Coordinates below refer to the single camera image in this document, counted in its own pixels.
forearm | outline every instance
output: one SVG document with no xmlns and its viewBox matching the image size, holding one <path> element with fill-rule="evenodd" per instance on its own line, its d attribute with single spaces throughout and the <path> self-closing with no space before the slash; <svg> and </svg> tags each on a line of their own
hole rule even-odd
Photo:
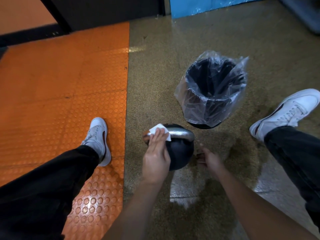
<svg viewBox="0 0 320 240">
<path fill-rule="evenodd" d="M 308 230 L 246 187 L 224 167 L 216 175 L 251 240 L 317 239 Z"/>
<path fill-rule="evenodd" d="M 162 184 L 150 184 L 142 180 L 130 202 L 102 239 L 143 239 L 161 187 Z"/>
</svg>

trash can liner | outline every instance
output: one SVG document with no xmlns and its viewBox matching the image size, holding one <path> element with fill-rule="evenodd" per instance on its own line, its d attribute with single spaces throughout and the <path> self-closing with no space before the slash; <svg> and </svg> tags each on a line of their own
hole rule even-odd
<svg viewBox="0 0 320 240">
<path fill-rule="evenodd" d="M 228 118 L 244 97 L 248 59 L 232 59 L 214 51 L 200 55 L 174 92 L 186 121 L 212 128 Z"/>
</svg>

sneaker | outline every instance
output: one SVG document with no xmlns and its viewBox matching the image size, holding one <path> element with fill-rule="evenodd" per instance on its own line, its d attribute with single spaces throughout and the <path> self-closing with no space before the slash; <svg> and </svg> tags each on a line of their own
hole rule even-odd
<svg viewBox="0 0 320 240">
<path fill-rule="evenodd" d="M 283 100 L 278 108 L 269 116 L 250 126 L 250 134 L 260 141 L 268 132 L 279 126 L 298 126 L 302 120 L 314 110 L 320 102 L 320 92 L 316 89 L 305 89 L 296 92 Z"/>
<path fill-rule="evenodd" d="M 108 127 L 106 122 L 96 117 L 91 121 L 88 134 L 81 145 L 91 147 L 99 156 L 99 165 L 104 167 L 111 161 L 111 153 L 107 145 Z"/>
</svg>

blue wall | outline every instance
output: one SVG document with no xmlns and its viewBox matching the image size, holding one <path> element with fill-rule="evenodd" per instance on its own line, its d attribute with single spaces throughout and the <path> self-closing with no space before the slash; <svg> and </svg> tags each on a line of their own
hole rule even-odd
<svg viewBox="0 0 320 240">
<path fill-rule="evenodd" d="M 170 0 L 173 19 L 255 0 Z"/>
</svg>

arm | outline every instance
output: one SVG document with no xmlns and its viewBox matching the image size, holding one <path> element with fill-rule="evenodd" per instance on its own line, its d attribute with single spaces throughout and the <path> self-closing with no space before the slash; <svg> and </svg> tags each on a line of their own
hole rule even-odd
<svg viewBox="0 0 320 240">
<path fill-rule="evenodd" d="M 164 129 L 150 136 L 143 157 L 142 180 L 130 202 L 124 207 L 102 240 L 144 239 L 152 208 L 168 175 L 170 156 L 166 149 Z"/>
<path fill-rule="evenodd" d="M 198 163 L 206 166 L 213 177 L 220 181 L 250 240 L 317 239 L 236 179 L 224 167 L 218 155 L 204 147 L 202 151 L 204 153 L 198 156 Z"/>
</svg>

